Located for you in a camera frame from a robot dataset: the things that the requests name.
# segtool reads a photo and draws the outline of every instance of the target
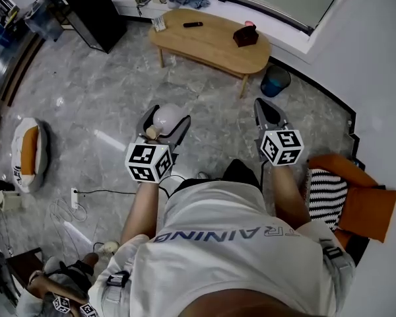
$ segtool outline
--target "striped cushion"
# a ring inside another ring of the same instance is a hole
[[[335,231],[348,193],[348,184],[340,176],[323,169],[311,169],[308,208],[311,220],[321,219]]]

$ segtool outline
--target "gray tile floor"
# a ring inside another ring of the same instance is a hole
[[[110,54],[90,49],[76,32],[65,31],[56,43],[46,42],[32,62],[13,106],[3,114],[0,179],[12,180],[11,140],[23,117],[49,124],[51,156],[43,187],[23,195],[22,210],[0,214],[0,239],[14,254],[40,246],[46,256],[71,262],[77,253],[91,250],[88,240],[118,240],[132,195],[86,195],[81,198],[86,220],[72,219],[69,224],[52,219],[50,204],[60,197],[70,203],[71,187],[134,192],[137,184],[124,167],[125,152],[95,133],[102,131],[127,145],[134,140],[137,120],[153,104],[172,102],[185,107],[192,117],[178,149],[175,173],[193,177],[202,170],[219,177],[232,159],[239,158],[259,177],[253,101],[262,96],[262,74],[250,79],[246,97],[238,100],[241,81],[226,73],[168,54],[161,69],[147,38],[149,27],[130,22]],[[324,94],[292,76],[291,85],[272,101],[300,130],[306,145],[293,167],[298,182],[308,157],[330,151],[350,154],[352,139],[346,135],[350,116]],[[266,167],[264,196],[271,208],[270,168]],[[169,190],[178,184],[175,179],[165,182]],[[166,197],[160,195],[163,207]],[[83,218],[81,212],[76,215]]]

